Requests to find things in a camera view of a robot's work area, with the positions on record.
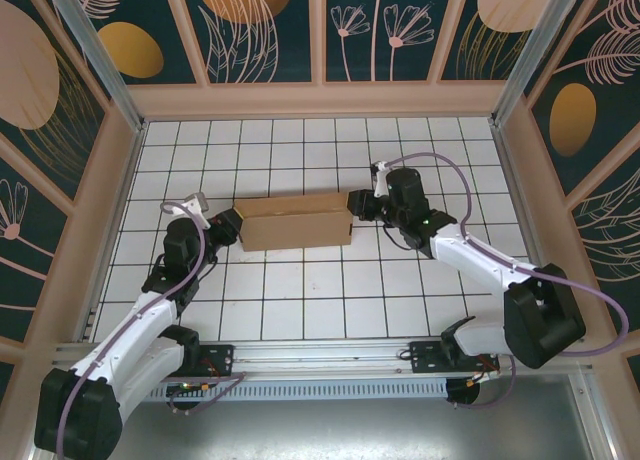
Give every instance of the brown cardboard box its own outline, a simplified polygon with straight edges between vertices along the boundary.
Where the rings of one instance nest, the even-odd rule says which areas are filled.
[[[349,245],[353,215],[347,199],[346,193],[327,193],[236,200],[242,247],[253,252]]]

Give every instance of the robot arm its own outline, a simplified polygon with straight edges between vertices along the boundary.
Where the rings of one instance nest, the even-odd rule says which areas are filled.
[[[176,370],[188,371],[196,366],[200,357],[198,334],[175,323],[198,291],[198,275],[168,298],[157,299],[185,280],[195,267],[202,248],[198,227],[204,229],[205,238],[202,270],[207,264],[217,264],[218,250],[235,243],[242,225],[233,209],[205,219],[202,211],[206,210],[206,201],[200,195],[183,204],[200,225],[189,218],[169,224],[165,253],[125,319],[69,371],[53,369],[43,380],[35,431],[37,447],[56,450],[63,406],[88,372],[67,417],[64,451],[68,458],[101,460],[109,457],[129,415],[153,388]],[[127,324],[129,327],[121,333],[121,327]],[[108,354],[91,369],[105,349]]]
[[[463,233],[455,218],[429,207],[416,170],[389,171],[380,162],[372,173],[377,178],[375,191],[351,192],[349,210],[360,220],[398,228],[409,247],[460,270],[493,295],[493,305],[484,312],[443,332],[443,347],[452,363],[460,354],[508,354],[539,368],[584,336],[571,289],[521,273],[535,270],[566,278],[560,268],[520,262]]]

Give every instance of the white grid floor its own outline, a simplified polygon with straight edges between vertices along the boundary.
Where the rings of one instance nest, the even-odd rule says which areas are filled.
[[[152,123],[88,339],[103,340],[124,317],[162,252],[170,221],[160,215],[162,200],[202,191],[215,214],[239,197],[371,188],[373,161],[420,151],[463,166],[474,191],[471,233],[525,257],[484,118]],[[407,165],[419,170],[434,208],[462,217],[462,183],[451,167],[432,158]],[[219,257],[181,318],[203,341],[436,336],[499,301],[357,220],[350,246],[245,253],[237,243]]]

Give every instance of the cardboard box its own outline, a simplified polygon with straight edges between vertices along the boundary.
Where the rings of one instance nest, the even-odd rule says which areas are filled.
[[[238,199],[246,252],[351,244],[348,194]]]

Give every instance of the gray floor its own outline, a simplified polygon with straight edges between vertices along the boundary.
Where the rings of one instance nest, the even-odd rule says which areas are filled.
[[[505,386],[492,382],[483,396]],[[461,460],[592,458],[568,383],[521,377],[486,411],[443,399],[245,402],[177,417],[143,404],[114,460]]]

